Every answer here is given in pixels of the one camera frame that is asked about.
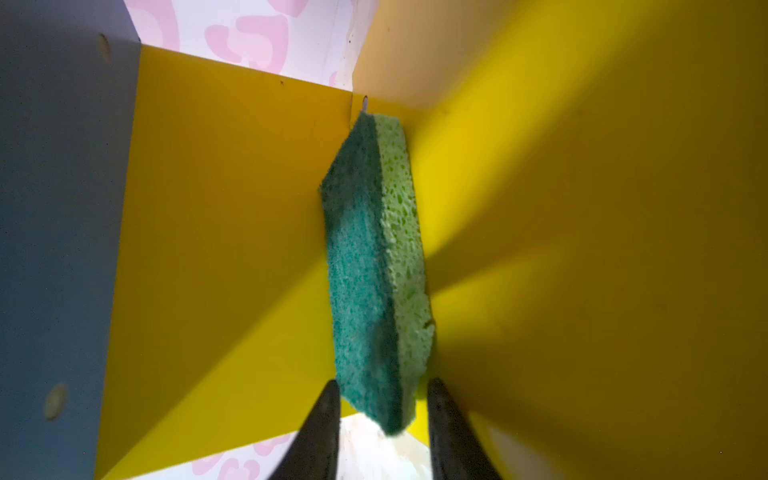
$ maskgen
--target sponge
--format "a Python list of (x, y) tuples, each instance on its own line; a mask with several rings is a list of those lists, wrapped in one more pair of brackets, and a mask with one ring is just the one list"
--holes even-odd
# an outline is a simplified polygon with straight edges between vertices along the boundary
[(414, 419), (435, 331), (400, 122), (362, 112), (320, 193), (336, 381), (355, 409), (395, 435)]

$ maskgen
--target hole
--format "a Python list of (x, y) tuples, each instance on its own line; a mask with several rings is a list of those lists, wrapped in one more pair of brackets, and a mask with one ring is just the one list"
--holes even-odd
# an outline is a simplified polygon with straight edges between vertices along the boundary
[(67, 403), (67, 386), (63, 383), (59, 383), (51, 389), (48, 396), (45, 397), (45, 404), (43, 405), (43, 415), (49, 422), (56, 420), (64, 411), (64, 406)]
[(112, 62), (112, 55), (109, 48), (109, 40), (103, 33), (98, 34), (98, 52), (104, 59), (105, 63)]

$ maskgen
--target wallpaper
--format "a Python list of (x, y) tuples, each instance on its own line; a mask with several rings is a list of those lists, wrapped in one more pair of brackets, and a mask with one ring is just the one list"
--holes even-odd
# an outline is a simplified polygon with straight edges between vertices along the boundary
[[(152, 472), (134, 480), (266, 480), (288, 450), (289, 433)], [(341, 419), (339, 480), (429, 480), (429, 449), (405, 432), (386, 438), (363, 414)]]
[(125, 0), (141, 42), (332, 87), (352, 69), (378, 0)]

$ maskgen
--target blue-gray panel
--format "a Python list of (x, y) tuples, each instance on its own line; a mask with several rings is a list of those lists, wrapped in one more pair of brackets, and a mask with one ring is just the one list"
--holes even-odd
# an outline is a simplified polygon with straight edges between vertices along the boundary
[(0, 2), (3, 479), (93, 478), (139, 54), (122, 0)]

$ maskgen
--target yellow wall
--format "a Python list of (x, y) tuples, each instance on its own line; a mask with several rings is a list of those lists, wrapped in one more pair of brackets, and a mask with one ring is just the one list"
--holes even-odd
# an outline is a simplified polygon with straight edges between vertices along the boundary
[(434, 107), (471, 71), (511, 0), (380, 0), (353, 73), (356, 93)]
[(142, 49), (96, 478), (293, 431), (334, 377), (317, 188), (350, 98)]
[(565, 478), (768, 471), (767, 8), (526, 2), (411, 127), (430, 369), (501, 468), (487, 422)]

